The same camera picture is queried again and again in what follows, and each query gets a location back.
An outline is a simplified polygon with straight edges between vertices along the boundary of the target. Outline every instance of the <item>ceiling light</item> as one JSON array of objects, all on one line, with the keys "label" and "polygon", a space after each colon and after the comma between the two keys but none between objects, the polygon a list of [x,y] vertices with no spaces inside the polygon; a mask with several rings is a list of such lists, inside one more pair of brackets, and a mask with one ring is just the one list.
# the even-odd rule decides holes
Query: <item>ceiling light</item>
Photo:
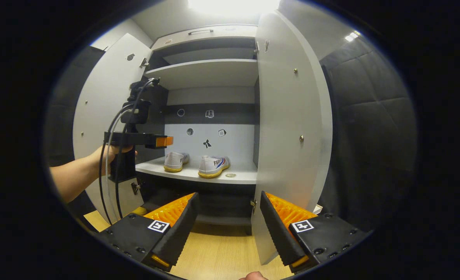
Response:
[{"label": "ceiling light", "polygon": [[260,14],[278,9],[280,0],[188,0],[189,9],[210,14]]}]

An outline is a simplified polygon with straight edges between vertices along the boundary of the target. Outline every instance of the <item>white shelf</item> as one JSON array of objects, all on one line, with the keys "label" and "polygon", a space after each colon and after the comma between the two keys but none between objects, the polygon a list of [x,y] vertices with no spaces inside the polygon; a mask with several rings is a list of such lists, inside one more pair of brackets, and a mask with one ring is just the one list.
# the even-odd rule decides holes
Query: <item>white shelf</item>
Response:
[{"label": "white shelf", "polygon": [[174,64],[145,72],[161,78],[167,90],[198,87],[253,87],[258,78],[255,59],[210,59]]},{"label": "white shelf", "polygon": [[[201,178],[198,175],[199,161],[189,161],[183,165],[180,172],[166,172],[164,170],[164,156],[161,158],[153,159],[145,163],[136,165],[136,171],[147,174],[188,180],[197,182],[220,183],[220,184],[256,184],[257,168],[255,164],[250,161],[249,163],[234,163],[230,159],[231,165],[228,169],[223,170],[220,176],[212,179]],[[226,177],[226,174],[235,174],[235,177]]]}]

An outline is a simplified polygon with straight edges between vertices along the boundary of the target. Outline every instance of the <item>wooden floor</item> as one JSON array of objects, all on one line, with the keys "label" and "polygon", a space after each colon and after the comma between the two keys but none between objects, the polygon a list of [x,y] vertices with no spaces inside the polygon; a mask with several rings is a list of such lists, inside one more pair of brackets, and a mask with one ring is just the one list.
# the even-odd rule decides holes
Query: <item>wooden floor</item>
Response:
[{"label": "wooden floor", "polygon": [[[84,216],[98,231],[108,226],[98,211]],[[196,224],[170,273],[189,280],[238,280],[252,271],[269,280],[292,275],[280,257],[261,266],[255,238],[244,228]]]}]

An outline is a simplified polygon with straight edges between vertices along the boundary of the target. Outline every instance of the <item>yellow shoe sole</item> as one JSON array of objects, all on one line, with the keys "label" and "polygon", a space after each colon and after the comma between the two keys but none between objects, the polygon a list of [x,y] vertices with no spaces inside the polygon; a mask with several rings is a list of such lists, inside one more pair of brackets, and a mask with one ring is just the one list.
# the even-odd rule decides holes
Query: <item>yellow shoe sole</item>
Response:
[{"label": "yellow shoe sole", "polygon": [[180,171],[182,171],[182,168],[183,168],[183,166],[180,167],[180,168],[176,168],[176,169],[175,168],[164,167],[164,170],[166,170],[167,172],[180,172]]},{"label": "yellow shoe sole", "polygon": [[223,172],[223,170],[225,170],[225,169],[227,169],[229,167],[230,167],[230,165],[227,165],[227,166],[223,167],[220,171],[218,171],[218,173],[215,173],[215,174],[204,174],[204,173],[200,173],[200,172],[198,172],[198,174],[199,174],[200,177],[210,179],[210,178],[218,177]]}]

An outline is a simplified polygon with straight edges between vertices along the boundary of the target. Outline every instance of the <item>black cable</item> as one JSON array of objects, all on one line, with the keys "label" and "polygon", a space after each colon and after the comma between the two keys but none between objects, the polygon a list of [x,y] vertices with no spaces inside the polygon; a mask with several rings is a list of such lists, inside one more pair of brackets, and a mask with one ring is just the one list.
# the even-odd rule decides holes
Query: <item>black cable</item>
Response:
[{"label": "black cable", "polygon": [[[112,126],[114,125],[114,122],[116,121],[116,119],[121,115],[121,113],[125,110],[125,108],[130,107],[130,106],[131,104],[126,105],[123,108],[121,108],[121,110],[116,114],[116,116],[112,120],[111,125],[109,126],[109,130],[107,130],[107,132],[111,133]],[[111,219],[109,218],[109,213],[107,212],[107,208],[105,207],[104,192],[102,191],[102,161],[104,159],[105,144],[106,144],[106,141],[104,140],[104,143],[102,145],[102,152],[100,153],[100,161],[98,162],[98,187],[100,189],[100,199],[102,200],[102,206],[104,207],[105,215],[107,217],[107,220],[109,221],[109,224],[112,225]]]},{"label": "black cable", "polygon": [[[145,85],[138,92],[138,96],[137,96],[137,98],[135,100],[135,103],[133,104],[132,113],[128,117],[128,121],[126,121],[125,127],[123,127],[123,132],[121,133],[121,137],[119,138],[119,152],[118,152],[118,155],[120,155],[121,152],[123,151],[123,140],[125,138],[126,128],[127,128],[128,124],[130,123],[130,121],[132,120],[133,114],[135,114],[135,110],[136,110],[136,107],[138,105],[138,101],[140,100],[140,96],[142,95],[142,92],[145,89],[145,87],[147,87],[148,85],[152,84],[152,82],[154,80],[155,80],[154,78],[150,79],[147,83],[145,83]],[[121,157],[118,156],[118,161],[116,162],[116,174],[119,173],[120,161],[121,161]],[[119,203],[119,183],[118,183],[118,180],[116,180],[116,205],[118,206],[119,217],[122,219],[123,214],[121,214],[121,206],[120,206],[120,203]]]}]

